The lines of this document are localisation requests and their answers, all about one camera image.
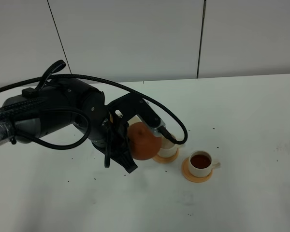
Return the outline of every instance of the table surface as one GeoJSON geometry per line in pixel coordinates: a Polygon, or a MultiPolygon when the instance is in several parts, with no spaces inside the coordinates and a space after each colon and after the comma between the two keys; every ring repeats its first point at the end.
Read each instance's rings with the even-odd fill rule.
{"type": "MultiPolygon", "coordinates": [[[[127,174],[86,141],[67,151],[0,147],[0,231],[290,232],[290,74],[124,83],[172,110],[188,141],[177,160],[136,161],[127,174]],[[195,150],[221,161],[204,183],[181,175],[195,150]]],[[[94,84],[106,103],[126,92],[94,84]]],[[[0,94],[0,106],[16,88],[0,94]]],[[[179,126],[153,104],[167,128],[179,126]]],[[[68,126],[45,137],[69,144],[68,126]]]]}

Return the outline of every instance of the black cable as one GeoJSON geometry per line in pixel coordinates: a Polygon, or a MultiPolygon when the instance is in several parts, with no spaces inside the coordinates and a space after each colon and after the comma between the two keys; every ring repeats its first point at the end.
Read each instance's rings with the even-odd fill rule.
{"type": "MultiPolygon", "coordinates": [[[[91,81],[105,83],[105,84],[108,84],[108,85],[111,85],[111,86],[115,86],[117,88],[121,88],[121,89],[123,89],[125,91],[138,94],[142,98],[154,103],[155,105],[160,107],[162,110],[167,112],[168,115],[170,115],[179,124],[179,126],[182,128],[182,130],[184,132],[184,139],[182,141],[178,141],[178,140],[174,139],[173,137],[168,138],[172,143],[181,145],[181,144],[184,144],[187,141],[187,139],[188,139],[187,129],[186,129],[185,125],[179,120],[179,118],[176,117],[176,115],[174,115],[167,107],[162,105],[160,102],[152,99],[151,97],[146,96],[143,93],[140,93],[140,92],[138,92],[138,91],[136,91],[136,90],[134,90],[132,88],[129,88],[129,87],[124,86],[124,85],[121,85],[119,83],[116,83],[116,82],[113,82],[113,81],[109,81],[109,80],[105,80],[105,79],[98,78],[98,77],[93,77],[93,76],[85,76],[85,75],[77,75],[77,74],[56,74],[56,75],[52,75],[52,76],[49,77],[49,79],[58,79],[58,78],[78,78],[78,79],[91,80],[91,81]]],[[[31,83],[34,83],[34,82],[38,82],[38,81],[40,81],[40,77],[32,78],[32,79],[21,81],[21,82],[18,82],[18,83],[14,83],[14,84],[11,84],[11,85],[8,85],[8,86],[5,86],[5,87],[1,87],[0,88],[0,93],[4,92],[6,90],[10,90],[10,89],[15,88],[15,87],[28,85],[28,84],[31,84],[31,83]]]]}
{"type": "Polygon", "coordinates": [[[54,74],[58,73],[59,71],[63,70],[64,67],[66,67],[66,63],[63,60],[58,60],[55,63],[53,63],[43,74],[43,76],[40,79],[40,82],[36,86],[36,90],[42,90],[45,86],[48,78],[54,74]]]}
{"type": "Polygon", "coordinates": [[[0,108],[0,121],[8,117],[13,117],[17,114],[32,110],[45,101],[44,98],[33,100],[21,101],[11,105],[3,106],[0,108]]]}
{"type": "Polygon", "coordinates": [[[80,116],[82,116],[86,122],[87,122],[87,130],[86,133],[84,134],[84,136],[78,140],[77,142],[75,142],[74,144],[70,144],[70,145],[55,145],[55,144],[50,144],[48,142],[45,142],[41,139],[38,139],[34,136],[32,136],[31,134],[28,134],[24,131],[20,131],[17,130],[16,131],[16,135],[18,136],[22,136],[25,139],[28,139],[32,142],[35,142],[37,144],[40,144],[42,146],[51,148],[51,149],[55,149],[55,150],[67,150],[67,149],[72,149],[75,148],[77,146],[79,146],[80,144],[82,144],[89,136],[90,132],[91,132],[91,123],[90,123],[90,118],[81,110],[77,109],[77,108],[72,108],[72,107],[65,107],[65,108],[57,108],[57,109],[46,109],[46,110],[41,110],[39,113],[51,113],[51,112],[71,112],[71,113],[75,113],[78,114],[80,116]]]}

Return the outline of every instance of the brown liquid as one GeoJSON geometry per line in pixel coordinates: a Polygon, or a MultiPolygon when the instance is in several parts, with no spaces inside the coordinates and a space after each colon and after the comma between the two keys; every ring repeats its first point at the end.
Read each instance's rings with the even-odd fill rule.
{"type": "Polygon", "coordinates": [[[207,168],[211,164],[211,160],[205,155],[196,155],[190,162],[195,168],[207,168]]]}

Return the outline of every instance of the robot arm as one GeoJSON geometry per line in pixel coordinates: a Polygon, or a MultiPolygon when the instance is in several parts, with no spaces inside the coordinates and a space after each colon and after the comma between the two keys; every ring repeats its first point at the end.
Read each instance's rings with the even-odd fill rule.
{"type": "Polygon", "coordinates": [[[183,141],[174,141],[163,121],[143,99],[144,95],[134,90],[105,105],[104,93],[76,79],[80,76],[57,75],[60,78],[53,78],[52,74],[64,66],[62,60],[57,61],[39,78],[35,89],[26,88],[21,95],[4,102],[0,108],[0,145],[7,141],[13,144],[33,141],[53,149],[70,149],[88,138],[105,154],[105,167],[109,167],[112,159],[131,173],[137,168],[127,138],[128,120],[133,116],[138,115],[157,137],[163,134],[179,144],[187,140],[185,135],[183,141]],[[84,134],[73,145],[52,145],[39,139],[70,124],[84,134]]]}

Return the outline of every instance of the coaster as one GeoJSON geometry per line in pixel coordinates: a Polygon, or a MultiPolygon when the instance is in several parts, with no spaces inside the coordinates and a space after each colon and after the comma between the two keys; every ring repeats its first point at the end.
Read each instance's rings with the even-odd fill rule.
{"type": "Polygon", "coordinates": [[[157,154],[152,159],[154,161],[156,161],[157,163],[171,163],[178,157],[178,154],[179,154],[179,149],[177,149],[175,155],[173,155],[171,157],[164,158],[164,157],[161,157],[157,154]]]}
{"type": "Polygon", "coordinates": [[[211,176],[213,174],[213,170],[206,177],[195,177],[194,175],[192,175],[188,169],[188,161],[189,161],[189,157],[186,158],[182,163],[182,174],[188,181],[191,181],[194,183],[202,183],[202,182],[208,180],[209,178],[211,178],[211,176]]]}

